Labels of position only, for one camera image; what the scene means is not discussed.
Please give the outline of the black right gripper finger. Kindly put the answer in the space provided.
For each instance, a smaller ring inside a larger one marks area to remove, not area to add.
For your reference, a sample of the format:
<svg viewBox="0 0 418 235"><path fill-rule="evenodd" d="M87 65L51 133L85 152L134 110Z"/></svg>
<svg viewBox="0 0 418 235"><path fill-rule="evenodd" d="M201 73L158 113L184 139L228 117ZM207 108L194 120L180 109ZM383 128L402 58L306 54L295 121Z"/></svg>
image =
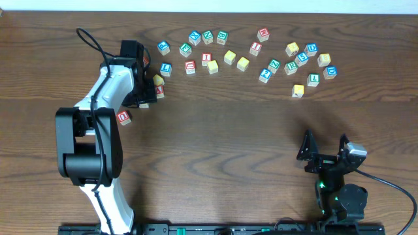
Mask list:
<svg viewBox="0 0 418 235"><path fill-rule="evenodd" d="M316 158L318 147L311 130L306 130L304 140L297 154L298 161L310 161Z"/></svg>
<svg viewBox="0 0 418 235"><path fill-rule="evenodd" d="M340 137L340 141L339 141L339 153L344 153L347 151L347 144L349 143L349 139L346 136L346 134L343 134Z"/></svg>

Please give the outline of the green R block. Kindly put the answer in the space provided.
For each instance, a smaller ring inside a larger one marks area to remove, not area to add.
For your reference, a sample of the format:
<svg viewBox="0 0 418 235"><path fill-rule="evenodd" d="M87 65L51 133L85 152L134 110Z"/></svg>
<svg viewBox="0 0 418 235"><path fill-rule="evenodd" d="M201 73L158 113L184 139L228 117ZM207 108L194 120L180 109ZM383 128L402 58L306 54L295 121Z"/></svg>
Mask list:
<svg viewBox="0 0 418 235"><path fill-rule="evenodd" d="M288 62L284 66L284 71L286 75L291 75L291 74L296 73L297 69L298 69L298 65L294 61Z"/></svg>

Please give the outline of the yellow O block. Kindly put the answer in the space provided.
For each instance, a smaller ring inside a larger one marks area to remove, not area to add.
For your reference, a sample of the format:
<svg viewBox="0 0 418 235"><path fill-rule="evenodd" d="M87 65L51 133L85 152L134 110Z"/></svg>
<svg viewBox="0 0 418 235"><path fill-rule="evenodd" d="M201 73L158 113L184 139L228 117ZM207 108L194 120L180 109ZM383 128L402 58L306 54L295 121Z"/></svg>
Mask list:
<svg viewBox="0 0 418 235"><path fill-rule="evenodd" d="M224 55L224 62L228 65L232 65L235 59L236 59L236 54L231 50L228 50Z"/></svg>

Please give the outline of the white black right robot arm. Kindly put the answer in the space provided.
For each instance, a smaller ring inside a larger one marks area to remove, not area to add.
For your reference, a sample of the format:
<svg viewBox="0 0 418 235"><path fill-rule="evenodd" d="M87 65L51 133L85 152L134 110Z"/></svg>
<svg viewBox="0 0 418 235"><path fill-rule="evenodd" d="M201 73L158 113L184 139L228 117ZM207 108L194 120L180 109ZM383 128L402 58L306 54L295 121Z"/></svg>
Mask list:
<svg viewBox="0 0 418 235"><path fill-rule="evenodd" d="M319 176L315 192L327 223L355 223L364 218L367 190L346 184L344 176L358 169L367 154L362 145L349 141L344 134L340 137L336 155L322 154L312 132L305 132L297 160L307 162L304 167L307 173Z"/></svg>

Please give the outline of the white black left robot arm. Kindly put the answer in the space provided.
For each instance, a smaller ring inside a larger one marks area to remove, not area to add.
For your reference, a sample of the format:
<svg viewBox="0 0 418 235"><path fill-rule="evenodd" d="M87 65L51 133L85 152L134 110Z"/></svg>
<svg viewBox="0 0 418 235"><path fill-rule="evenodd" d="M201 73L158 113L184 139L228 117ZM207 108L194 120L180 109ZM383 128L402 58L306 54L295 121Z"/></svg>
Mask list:
<svg viewBox="0 0 418 235"><path fill-rule="evenodd" d="M74 107L56 112L57 165L90 199L98 225L62 225L59 234L142 234L119 179L123 150L117 121L126 96L145 91L155 102L153 80L145 79L141 60L115 58L103 63L90 92Z"/></svg>

